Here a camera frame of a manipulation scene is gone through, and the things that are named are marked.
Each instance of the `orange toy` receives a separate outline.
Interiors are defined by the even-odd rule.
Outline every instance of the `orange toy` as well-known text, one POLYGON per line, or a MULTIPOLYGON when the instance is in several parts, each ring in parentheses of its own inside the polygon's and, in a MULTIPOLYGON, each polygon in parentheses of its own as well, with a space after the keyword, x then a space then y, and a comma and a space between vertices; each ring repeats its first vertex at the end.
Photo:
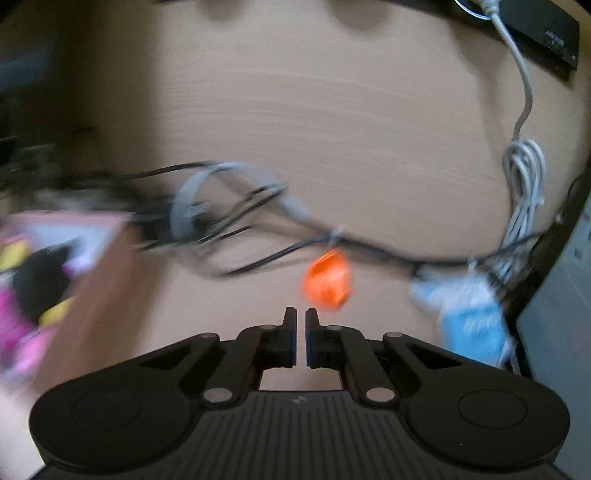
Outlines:
POLYGON ((347 257, 333 249, 316 260, 304 276, 304 294, 319 306, 338 309, 351 295, 351 271, 347 257))

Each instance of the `white cable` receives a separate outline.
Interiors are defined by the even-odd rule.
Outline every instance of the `white cable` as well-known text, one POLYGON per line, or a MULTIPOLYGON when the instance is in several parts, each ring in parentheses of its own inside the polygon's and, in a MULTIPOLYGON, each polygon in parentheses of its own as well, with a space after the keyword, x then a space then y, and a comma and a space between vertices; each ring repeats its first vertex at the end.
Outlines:
MULTIPOLYGON (((509 47, 519 69, 525 93, 525 105, 513 128, 513 139, 503 152, 503 170, 514 207, 501 244, 505 247, 532 232, 535 212, 544 203, 542 190, 546 161, 542 149, 534 140, 519 139, 521 127, 529 117, 533 104, 531 79, 515 40, 499 16, 499 3, 499 0, 482 0, 480 5, 485 15, 491 18, 503 42, 509 47)), ((521 268, 518 257, 495 264, 497 277, 505 283, 509 282, 521 268)))

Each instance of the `ribbed surface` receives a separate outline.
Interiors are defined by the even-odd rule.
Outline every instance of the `ribbed surface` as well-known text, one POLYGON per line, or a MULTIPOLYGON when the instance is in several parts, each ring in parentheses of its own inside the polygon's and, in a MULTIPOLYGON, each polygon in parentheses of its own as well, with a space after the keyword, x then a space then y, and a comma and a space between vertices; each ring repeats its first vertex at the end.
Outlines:
MULTIPOLYGON (((38 480, 98 479, 44 470, 38 480)), ((420 449, 398 417, 357 405, 347 392, 254 392, 209 412, 170 456, 113 480, 563 479, 552 467, 490 475, 449 466, 420 449)))

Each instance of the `circular pad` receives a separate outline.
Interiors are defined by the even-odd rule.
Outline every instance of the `circular pad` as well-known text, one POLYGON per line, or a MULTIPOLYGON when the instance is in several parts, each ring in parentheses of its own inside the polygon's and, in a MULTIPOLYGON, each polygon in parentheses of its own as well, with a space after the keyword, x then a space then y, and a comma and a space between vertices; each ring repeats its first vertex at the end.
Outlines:
POLYGON ((549 388, 470 363, 425 373, 407 421, 433 452, 485 469, 517 469, 550 458, 569 432, 569 413, 549 388))
POLYGON ((183 438, 190 405, 175 385, 132 380, 111 390, 90 384, 91 377, 50 390, 31 410, 31 435, 46 463, 118 472, 148 463, 183 438))
POLYGON ((527 415, 527 407, 519 397, 499 390, 469 393, 458 406, 462 417, 484 429, 508 429, 527 415))

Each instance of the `black fabric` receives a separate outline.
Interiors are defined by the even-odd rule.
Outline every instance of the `black fabric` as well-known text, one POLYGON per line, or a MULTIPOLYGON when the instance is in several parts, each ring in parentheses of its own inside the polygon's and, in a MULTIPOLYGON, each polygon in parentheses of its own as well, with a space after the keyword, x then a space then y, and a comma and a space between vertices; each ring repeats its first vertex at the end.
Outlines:
POLYGON ((44 312, 60 302, 70 284, 62 269, 69 253, 70 247, 45 248, 32 253, 17 268, 12 288, 27 320, 37 323, 44 312))

